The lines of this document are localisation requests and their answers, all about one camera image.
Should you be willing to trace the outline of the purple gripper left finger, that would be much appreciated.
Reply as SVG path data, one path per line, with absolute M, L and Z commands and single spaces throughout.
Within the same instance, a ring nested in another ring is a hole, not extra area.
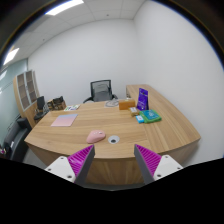
M 83 186 L 94 156 L 95 148 L 90 145 L 68 157 L 58 157 L 46 168 L 46 171 Z

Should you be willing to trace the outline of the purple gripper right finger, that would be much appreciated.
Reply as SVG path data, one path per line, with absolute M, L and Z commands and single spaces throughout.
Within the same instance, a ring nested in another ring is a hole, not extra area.
M 182 169 L 182 166 L 171 156 L 160 156 L 140 145 L 134 146 L 134 155 L 145 185 Z

